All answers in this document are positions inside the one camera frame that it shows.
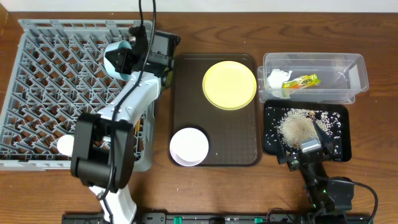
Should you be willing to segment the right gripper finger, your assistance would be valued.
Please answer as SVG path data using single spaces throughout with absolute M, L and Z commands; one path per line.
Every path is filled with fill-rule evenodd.
M 280 141 L 280 138 L 278 136 L 276 137 L 276 148 L 277 148 L 277 158 L 285 159 L 286 155 L 285 155 L 284 147 L 283 147 L 282 142 Z
M 322 149 L 331 149 L 331 138 L 329 135 L 327 135 L 327 133 L 324 132 L 315 121 L 312 121 L 312 123 L 317 134 L 315 142 Z

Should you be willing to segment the light blue bowl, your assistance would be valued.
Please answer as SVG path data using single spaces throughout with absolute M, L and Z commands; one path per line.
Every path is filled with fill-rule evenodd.
M 131 49 L 131 46 L 130 46 L 129 42 L 126 41 L 126 40 L 122 40 L 122 41 L 119 41 L 119 42 L 114 42 L 112 44 L 109 44 L 105 48 L 104 53 L 106 54 L 106 53 L 108 53 L 108 52 L 110 52 L 112 50 L 117 50 L 117 49 L 122 48 L 122 47 Z M 130 78 L 131 78 L 131 74 L 130 73 L 129 74 L 123 74 L 123 73 L 117 72 L 115 70 L 115 67 L 111 64 L 111 62 L 108 59 L 106 59 L 106 57 L 103 58 L 103 62 L 104 62 L 105 70 L 106 70 L 106 72 L 108 73 L 108 75 L 110 77 L 118 79 L 118 80 L 123 80 L 123 81 L 129 81 L 130 80 Z

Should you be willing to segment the food scraps rice pile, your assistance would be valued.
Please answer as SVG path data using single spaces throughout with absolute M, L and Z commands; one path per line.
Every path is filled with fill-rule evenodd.
M 300 142 L 315 138 L 317 134 L 312 121 L 333 139 L 335 152 L 340 152 L 343 122 L 337 112 L 267 107 L 265 116 L 264 152 L 269 155 L 277 154 L 277 136 L 286 151 L 297 151 Z

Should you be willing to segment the green orange snack wrapper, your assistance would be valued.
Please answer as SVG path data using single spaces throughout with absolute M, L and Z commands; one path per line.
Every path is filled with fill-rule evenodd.
M 303 75 L 291 81 L 283 82 L 283 89 L 302 89 L 321 84 L 317 74 Z

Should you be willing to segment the wooden chopstick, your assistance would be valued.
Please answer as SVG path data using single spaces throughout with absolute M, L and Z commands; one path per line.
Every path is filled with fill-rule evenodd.
M 135 127 L 134 127 L 134 134 L 138 134 L 139 130 L 141 128 L 141 121 L 138 120 Z

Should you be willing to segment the white tissue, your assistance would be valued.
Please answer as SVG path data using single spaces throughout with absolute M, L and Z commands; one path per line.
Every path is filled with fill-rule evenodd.
M 285 72 L 279 69 L 273 69 L 271 74 L 267 77 L 268 84 L 271 88 L 282 88 L 284 82 L 290 80 L 292 71 Z

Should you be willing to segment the yellow round plate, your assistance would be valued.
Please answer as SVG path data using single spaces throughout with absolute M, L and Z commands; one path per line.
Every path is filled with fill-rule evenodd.
M 244 108 L 254 99 L 256 88 L 253 72 L 235 61 L 222 61 L 212 65 L 202 81 L 206 99 L 222 110 Z

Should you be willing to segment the pink white bowl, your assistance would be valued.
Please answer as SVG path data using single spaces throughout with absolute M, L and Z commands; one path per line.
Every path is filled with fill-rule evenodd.
M 170 155 L 179 165 L 192 167 L 203 162 L 210 145 L 206 135 L 196 128 L 183 128 L 170 140 Z

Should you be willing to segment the white cup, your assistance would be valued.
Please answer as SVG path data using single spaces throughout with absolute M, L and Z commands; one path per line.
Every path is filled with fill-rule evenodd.
M 57 150 L 64 156 L 71 157 L 73 153 L 74 135 L 63 135 L 57 141 Z

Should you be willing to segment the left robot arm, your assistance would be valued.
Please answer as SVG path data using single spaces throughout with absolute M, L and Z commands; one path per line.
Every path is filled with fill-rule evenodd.
M 134 168 L 136 130 L 141 116 L 170 84 L 177 34 L 130 27 L 129 37 L 109 44 L 105 70 L 126 82 L 115 99 L 76 121 L 71 173 L 95 193 L 106 223 L 132 223 L 136 204 L 128 182 Z

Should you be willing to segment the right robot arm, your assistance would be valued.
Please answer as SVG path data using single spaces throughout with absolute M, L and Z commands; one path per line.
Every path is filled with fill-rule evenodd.
M 287 164 L 291 171 L 299 170 L 304 179 L 308 200 L 315 210 L 301 218 L 301 223 L 348 223 L 346 212 L 352 209 L 354 185 L 349 178 L 327 176 L 323 162 L 339 155 L 332 138 L 316 122 L 312 124 L 317 135 L 299 142 L 295 153 L 287 154 L 279 146 L 278 163 Z

